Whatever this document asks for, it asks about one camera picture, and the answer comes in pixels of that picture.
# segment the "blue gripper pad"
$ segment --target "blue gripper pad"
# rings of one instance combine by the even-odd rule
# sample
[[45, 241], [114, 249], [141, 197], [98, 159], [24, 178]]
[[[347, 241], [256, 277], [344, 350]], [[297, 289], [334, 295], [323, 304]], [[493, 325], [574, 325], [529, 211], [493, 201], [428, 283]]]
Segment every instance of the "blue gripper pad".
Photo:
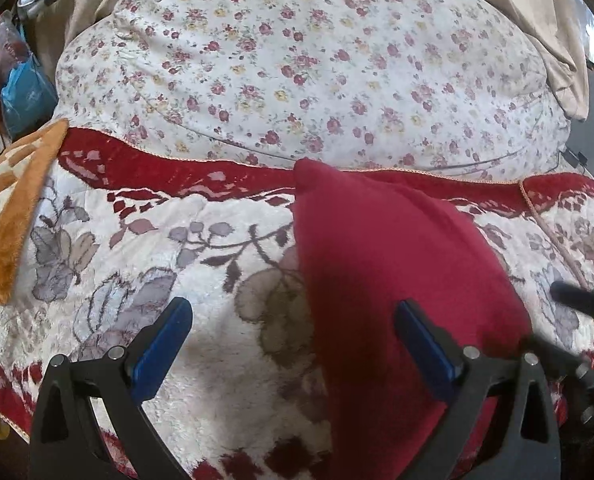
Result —
[[193, 325], [193, 309], [183, 298], [174, 298], [161, 316], [164, 315], [166, 319], [158, 327], [159, 332], [133, 368], [131, 397], [138, 404], [157, 394]]
[[397, 337], [408, 349], [433, 397], [449, 404], [456, 393], [455, 379], [460, 370], [450, 362], [426, 323], [429, 321], [417, 316], [407, 301], [397, 305]]

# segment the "blue plastic bag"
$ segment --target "blue plastic bag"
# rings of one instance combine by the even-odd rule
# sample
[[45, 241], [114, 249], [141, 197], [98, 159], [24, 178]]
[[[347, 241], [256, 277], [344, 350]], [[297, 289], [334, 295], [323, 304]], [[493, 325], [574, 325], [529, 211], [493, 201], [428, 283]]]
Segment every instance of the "blue plastic bag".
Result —
[[10, 71], [0, 99], [4, 126], [13, 141], [49, 120], [57, 106], [55, 87], [33, 53]]

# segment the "bed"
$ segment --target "bed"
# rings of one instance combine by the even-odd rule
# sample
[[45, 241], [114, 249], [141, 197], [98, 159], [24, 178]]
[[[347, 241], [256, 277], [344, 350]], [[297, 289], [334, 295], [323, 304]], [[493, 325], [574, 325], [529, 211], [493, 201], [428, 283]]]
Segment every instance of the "bed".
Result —
[[[121, 0], [69, 44], [56, 85], [68, 130], [0, 304], [0, 415], [23, 438], [53, 354], [100, 356], [183, 296], [193, 332], [144, 405], [173, 455], [198, 480], [324, 478], [302, 157], [448, 201], [533, 329], [594, 359], [594, 320], [547, 292], [594, 286], [594, 181], [530, 177], [557, 167], [570, 122], [535, 47], [483, 0]], [[24, 175], [18, 153], [0, 172]]]

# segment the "red pillow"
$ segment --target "red pillow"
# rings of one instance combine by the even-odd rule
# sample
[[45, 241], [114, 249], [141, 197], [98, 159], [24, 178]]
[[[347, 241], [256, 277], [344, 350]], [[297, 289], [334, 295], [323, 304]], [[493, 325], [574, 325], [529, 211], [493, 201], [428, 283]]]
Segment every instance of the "red pillow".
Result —
[[413, 298], [458, 344], [490, 356], [516, 354], [530, 320], [472, 221], [403, 174], [378, 182], [304, 159], [295, 179], [299, 265], [328, 389], [330, 478], [394, 480], [445, 410], [395, 336], [395, 305]]

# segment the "metal screw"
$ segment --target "metal screw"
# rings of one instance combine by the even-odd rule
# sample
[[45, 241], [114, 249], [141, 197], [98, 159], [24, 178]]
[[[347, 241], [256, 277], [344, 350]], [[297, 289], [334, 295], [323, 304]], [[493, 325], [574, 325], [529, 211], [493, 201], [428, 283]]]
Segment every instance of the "metal screw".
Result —
[[124, 355], [124, 347], [123, 346], [113, 346], [108, 351], [108, 357], [110, 357], [113, 361], [121, 358]]
[[524, 354], [523, 360], [526, 361], [530, 366], [535, 366], [537, 363], [539, 363], [539, 358], [532, 352]]
[[581, 423], [585, 424], [594, 416], [594, 408], [592, 406], [588, 406], [581, 414]]
[[590, 371], [590, 365], [588, 363], [581, 363], [574, 371], [577, 379], [583, 378]]
[[464, 348], [463, 348], [463, 354], [468, 359], [478, 359], [479, 356], [481, 355], [481, 353], [479, 352], [479, 350], [477, 348], [475, 348], [474, 346], [464, 346]]
[[66, 359], [66, 356], [64, 354], [57, 354], [54, 355], [51, 360], [48, 362], [48, 364], [50, 364], [51, 366], [59, 366], [60, 364], [62, 364]]

